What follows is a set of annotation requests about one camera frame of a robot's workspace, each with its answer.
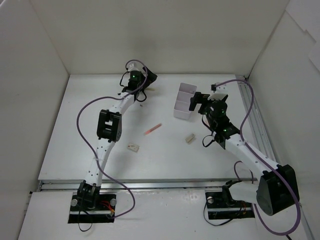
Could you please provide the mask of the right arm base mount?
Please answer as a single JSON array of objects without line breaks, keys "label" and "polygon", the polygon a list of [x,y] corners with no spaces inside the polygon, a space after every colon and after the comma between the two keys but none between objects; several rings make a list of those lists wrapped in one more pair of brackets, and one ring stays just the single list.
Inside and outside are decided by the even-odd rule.
[{"label": "right arm base mount", "polygon": [[206,191],[203,207],[204,220],[214,227],[224,226],[233,220],[255,218],[252,204],[243,200],[234,200],[229,188],[241,183],[241,180],[230,180],[221,191]]}]

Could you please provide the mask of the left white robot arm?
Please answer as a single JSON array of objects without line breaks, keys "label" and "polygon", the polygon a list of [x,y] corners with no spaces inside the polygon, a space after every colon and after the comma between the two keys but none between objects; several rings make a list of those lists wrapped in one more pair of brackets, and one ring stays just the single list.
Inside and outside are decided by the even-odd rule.
[{"label": "left white robot arm", "polygon": [[[129,74],[129,80],[127,85],[120,85],[122,90],[118,96],[103,96],[93,99],[86,103],[79,110],[76,116],[77,132],[84,143],[93,152],[93,160],[90,168],[77,190],[78,196],[84,195],[81,202],[89,210],[96,209],[100,204],[99,193],[102,186],[103,176],[124,187],[125,189],[127,188],[123,183],[106,174],[104,172],[104,168],[111,150],[122,136],[123,115],[129,107],[138,101],[139,95],[144,95],[145,89],[154,83],[158,78],[158,76],[150,71],[150,69],[144,64],[142,65],[142,69],[139,70],[136,67],[135,62],[135,60],[127,62],[125,66],[125,73]],[[100,100],[114,100],[115,104],[112,107],[108,109],[102,109],[99,112],[96,128],[98,146],[94,148],[80,129],[80,118],[86,108]]]}]

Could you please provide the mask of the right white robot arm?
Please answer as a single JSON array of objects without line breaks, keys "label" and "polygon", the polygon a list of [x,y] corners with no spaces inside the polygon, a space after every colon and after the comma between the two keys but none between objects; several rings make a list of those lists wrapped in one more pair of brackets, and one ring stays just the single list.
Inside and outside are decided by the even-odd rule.
[{"label": "right white robot arm", "polygon": [[198,113],[207,119],[205,127],[213,136],[212,142],[236,156],[258,180],[257,184],[228,181],[222,187],[222,202],[227,206],[238,201],[256,204],[268,216],[298,205],[300,197],[294,169],[274,162],[244,139],[227,117],[226,99],[226,96],[210,99],[208,94],[196,92],[189,106],[189,110],[194,111],[196,105],[200,105]]}]

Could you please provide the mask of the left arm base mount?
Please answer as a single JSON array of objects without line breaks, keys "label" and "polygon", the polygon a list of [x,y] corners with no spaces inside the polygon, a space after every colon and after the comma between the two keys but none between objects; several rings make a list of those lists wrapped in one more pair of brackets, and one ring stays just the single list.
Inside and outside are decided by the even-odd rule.
[{"label": "left arm base mount", "polygon": [[101,193],[96,184],[85,181],[70,201],[69,224],[113,223],[115,221],[117,196],[114,193]]}]

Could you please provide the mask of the orange-red highlighter pen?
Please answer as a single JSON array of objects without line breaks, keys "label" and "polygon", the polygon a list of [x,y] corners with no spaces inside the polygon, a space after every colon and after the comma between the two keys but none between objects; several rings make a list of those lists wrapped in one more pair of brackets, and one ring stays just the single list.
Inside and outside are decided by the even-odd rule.
[{"label": "orange-red highlighter pen", "polygon": [[157,129],[160,128],[161,126],[162,126],[162,123],[159,123],[159,124],[155,125],[154,127],[150,128],[149,130],[145,131],[145,132],[143,133],[143,135],[146,136],[146,135],[152,133],[153,131],[157,130]]}]

